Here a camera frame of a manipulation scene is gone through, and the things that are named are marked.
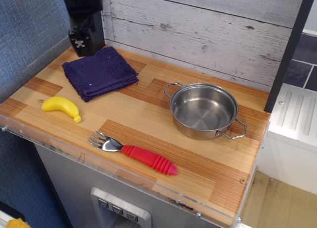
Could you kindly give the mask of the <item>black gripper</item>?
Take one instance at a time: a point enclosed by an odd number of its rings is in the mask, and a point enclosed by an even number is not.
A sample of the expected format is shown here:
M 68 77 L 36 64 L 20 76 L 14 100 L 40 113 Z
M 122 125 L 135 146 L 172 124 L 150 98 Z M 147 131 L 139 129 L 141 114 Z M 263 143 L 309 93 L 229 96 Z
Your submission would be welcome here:
M 69 13 L 70 29 L 68 35 L 72 47 L 74 48 L 77 55 L 79 55 L 79 50 L 77 47 L 77 38 L 75 33 L 83 34 L 85 32 L 83 36 L 83 56 L 93 56 L 97 51 L 94 39 L 91 35 L 91 32 L 95 33 L 97 31 L 97 27 L 95 24 L 96 14 L 98 14 L 98 12 L 80 11 Z

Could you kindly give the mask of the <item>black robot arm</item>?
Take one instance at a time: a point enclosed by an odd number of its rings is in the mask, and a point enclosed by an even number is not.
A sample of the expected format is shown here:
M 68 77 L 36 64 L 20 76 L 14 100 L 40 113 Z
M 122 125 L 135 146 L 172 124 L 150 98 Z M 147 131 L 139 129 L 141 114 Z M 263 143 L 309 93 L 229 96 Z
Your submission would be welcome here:
M 93 56 L 104 45 L 102 0 L 64 0 L 70 29 L 69 39 L 79 57 Z

